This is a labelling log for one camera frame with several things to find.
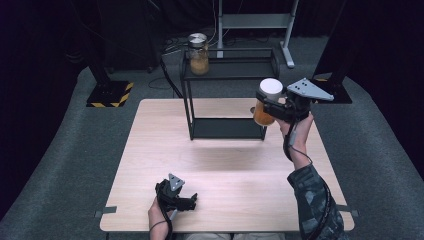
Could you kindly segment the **person's right hand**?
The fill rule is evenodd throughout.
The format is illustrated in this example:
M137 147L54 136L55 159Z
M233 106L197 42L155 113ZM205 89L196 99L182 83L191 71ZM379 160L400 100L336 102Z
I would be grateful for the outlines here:
M306 152L306 143L311 129L314 117L309 114L307 118L291 125L283 120L277 119L282 135L286 138L285 142L292 150Z

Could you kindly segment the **grey tape strip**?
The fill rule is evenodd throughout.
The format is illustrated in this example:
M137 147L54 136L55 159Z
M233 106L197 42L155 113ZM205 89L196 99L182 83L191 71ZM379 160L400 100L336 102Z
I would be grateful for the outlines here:
M338 208L339 211L349 212L352 215L352 217L359 217L359 211L356 210L356 209L352 209L348 205L340 205L340 204L338 204L337 205L337 208Z
M96 210L94 213L95 218L101 218L104 214L111 214L116 213L117 206L106 206L103 207L101 210Z

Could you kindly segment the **white-lidded jar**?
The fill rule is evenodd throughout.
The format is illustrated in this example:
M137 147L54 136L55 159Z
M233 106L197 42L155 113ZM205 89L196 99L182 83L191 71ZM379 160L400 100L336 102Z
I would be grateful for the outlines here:
M283 84L274 78L266 78L262 80L259 85L259 92L272 101L279 100L282 90ZM258 125L263 127L269 126L274 122L274 118L264 112L264 103L260 100L256 102L253 119Z

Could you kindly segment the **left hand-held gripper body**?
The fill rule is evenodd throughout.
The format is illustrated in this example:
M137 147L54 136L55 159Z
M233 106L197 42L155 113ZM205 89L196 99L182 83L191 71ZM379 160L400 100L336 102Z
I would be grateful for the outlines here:
M182 186L185 181L179 177L168 174L168 178L157 183L155 186L156 197L159 202L159 206L164 208L166 211L174 210L177 208L181 198L179 193L182 190Z

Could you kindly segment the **grey metal stand frame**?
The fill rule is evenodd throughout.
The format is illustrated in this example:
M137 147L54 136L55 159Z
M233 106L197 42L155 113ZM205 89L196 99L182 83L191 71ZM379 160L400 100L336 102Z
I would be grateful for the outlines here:
M274 14L224 14L223 2L218 0L218 16L217 16L217 57L223 58L223 36L225 30L240 30L240 29L283 29L285 37L280 42L280 47L286 65L292 69L295 63L289 50L289 41L294 26L299 0L293 0L289 13L274 13Z

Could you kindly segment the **black stand with striped base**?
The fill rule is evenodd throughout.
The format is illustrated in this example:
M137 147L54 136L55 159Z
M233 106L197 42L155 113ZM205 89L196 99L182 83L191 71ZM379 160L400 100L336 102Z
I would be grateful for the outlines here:
M361 0L344 0L337 21L318 61L311 81L334 96L333 103L351 104L343 86L364 43L364 8Z
M72 0L64 0L77 32L77 40L81 44L81 52L84 60L96 80L96 86L89 95L87 107L122 107L125 105L133 83L128 81L112 81L107 75L96 50L92 44L87 28L83 24Z

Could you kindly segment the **silver-lidded glass jar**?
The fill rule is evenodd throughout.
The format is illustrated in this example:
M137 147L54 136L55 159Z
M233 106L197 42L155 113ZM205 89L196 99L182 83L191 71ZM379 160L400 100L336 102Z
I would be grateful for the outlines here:
M209 71L209 51L205 34L193 33L188 36L188 56L193 74L204 75Z

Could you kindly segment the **black metal shelf rack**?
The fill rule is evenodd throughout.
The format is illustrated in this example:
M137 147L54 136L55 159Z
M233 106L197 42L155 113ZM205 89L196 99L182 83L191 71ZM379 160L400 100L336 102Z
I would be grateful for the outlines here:
M191 72L180 61L180 83L189 137L194 139L262 140L267 129L255 123L251 107L259 82L279 76L279 60L271 48L212 50L209 71Z

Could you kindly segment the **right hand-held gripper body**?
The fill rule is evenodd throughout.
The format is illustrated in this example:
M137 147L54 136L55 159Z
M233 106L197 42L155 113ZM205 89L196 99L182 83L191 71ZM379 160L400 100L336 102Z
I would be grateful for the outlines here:
M313 100L333 101L334 96L319 88L309 79L303 78L285 88L284 120L298 122L310 112Z

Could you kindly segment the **person's left hand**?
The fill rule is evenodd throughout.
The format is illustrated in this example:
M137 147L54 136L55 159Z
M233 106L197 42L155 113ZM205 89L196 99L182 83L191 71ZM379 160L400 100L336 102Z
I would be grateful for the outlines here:
M168 217L170 220L172 220L176 213L176 210L169 210L166 212L166 214L163 214L158 199L154 198L148 210L149 228L152 229L155 225L164 223L166 221L165 217Z

